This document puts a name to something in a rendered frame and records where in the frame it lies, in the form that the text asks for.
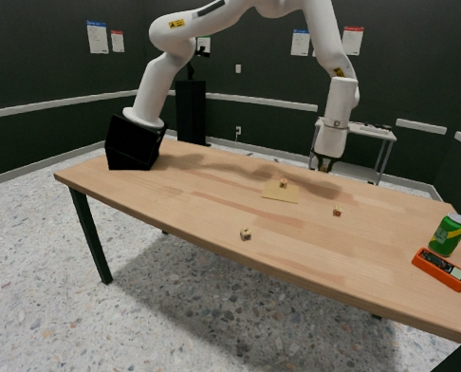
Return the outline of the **tan square mat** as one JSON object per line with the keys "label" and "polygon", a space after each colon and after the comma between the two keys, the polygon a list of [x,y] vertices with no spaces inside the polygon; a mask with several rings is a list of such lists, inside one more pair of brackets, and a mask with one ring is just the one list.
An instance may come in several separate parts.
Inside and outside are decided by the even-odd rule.
{"label": "tan square mat", "polygon": [[280,183],[266,181],[260,197],[298,204],[299,186],[286,185],[280,188]]}

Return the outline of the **green drink can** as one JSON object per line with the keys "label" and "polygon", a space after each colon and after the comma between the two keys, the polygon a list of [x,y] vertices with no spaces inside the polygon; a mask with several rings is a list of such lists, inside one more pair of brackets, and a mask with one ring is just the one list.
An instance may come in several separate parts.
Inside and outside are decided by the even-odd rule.
{"label": "green drink can", "polygon": [[431,250],[441,256],[450,256],[461,241],[461,215],[444,216],[429,242]]}

